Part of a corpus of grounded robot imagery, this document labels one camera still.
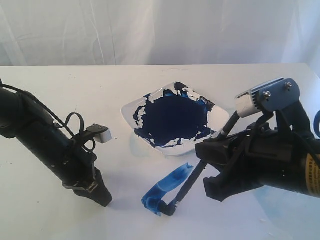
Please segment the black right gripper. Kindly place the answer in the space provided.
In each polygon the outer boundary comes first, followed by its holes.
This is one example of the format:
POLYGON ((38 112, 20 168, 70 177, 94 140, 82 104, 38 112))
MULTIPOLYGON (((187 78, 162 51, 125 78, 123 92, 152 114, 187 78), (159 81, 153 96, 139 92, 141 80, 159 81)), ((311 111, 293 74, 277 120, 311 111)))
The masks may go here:
POLYGON ((224 140, 212 138, 195 145, 200 162, 194 171, 207 165, 220 174, 203 179, 208 198, 223 202, 229 197, 274 187, 295 193, 315 192, 315 135, 310 131, 271 129, 268 123, 224 140))

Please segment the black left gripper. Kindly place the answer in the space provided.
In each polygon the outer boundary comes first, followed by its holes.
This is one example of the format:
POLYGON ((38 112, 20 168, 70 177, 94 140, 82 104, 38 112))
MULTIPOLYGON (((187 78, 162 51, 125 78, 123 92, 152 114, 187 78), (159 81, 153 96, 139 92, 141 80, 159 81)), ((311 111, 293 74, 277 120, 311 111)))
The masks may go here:
POLYGON ((62 184, 77 196, 87 197, 107 207, 113 197, 105 186, 100 171, 95 167, 95 153, 78 148, 64 158, 62 184))

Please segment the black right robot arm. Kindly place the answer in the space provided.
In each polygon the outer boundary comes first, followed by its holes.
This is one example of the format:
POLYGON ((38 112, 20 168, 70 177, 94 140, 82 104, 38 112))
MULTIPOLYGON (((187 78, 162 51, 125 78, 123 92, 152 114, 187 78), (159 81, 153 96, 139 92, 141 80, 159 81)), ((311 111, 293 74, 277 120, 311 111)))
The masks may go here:
POLYGON ((320 141, 311 133, 290 130, 284 136, 269 123, 248 128, 226 139, 196 144, 196 156, 219 171, 203 179, 206 196, 225 199, 274 187, 307 196, 320 196, 320 141))

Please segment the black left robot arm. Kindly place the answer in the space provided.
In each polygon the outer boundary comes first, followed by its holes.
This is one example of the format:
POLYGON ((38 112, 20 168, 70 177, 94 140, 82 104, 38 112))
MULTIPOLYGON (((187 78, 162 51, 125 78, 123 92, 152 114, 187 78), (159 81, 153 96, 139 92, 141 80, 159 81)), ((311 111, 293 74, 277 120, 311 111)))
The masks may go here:
POLYGON ((77 112, 62 121, 30 92, 1 83, 0 134, 16 138, 77 196, 103 207, 113 200, 102 173, 95 167, 95 149, 86 147, 89 141, 94 145, 110 141, 108 127, 85 127, 77 112))

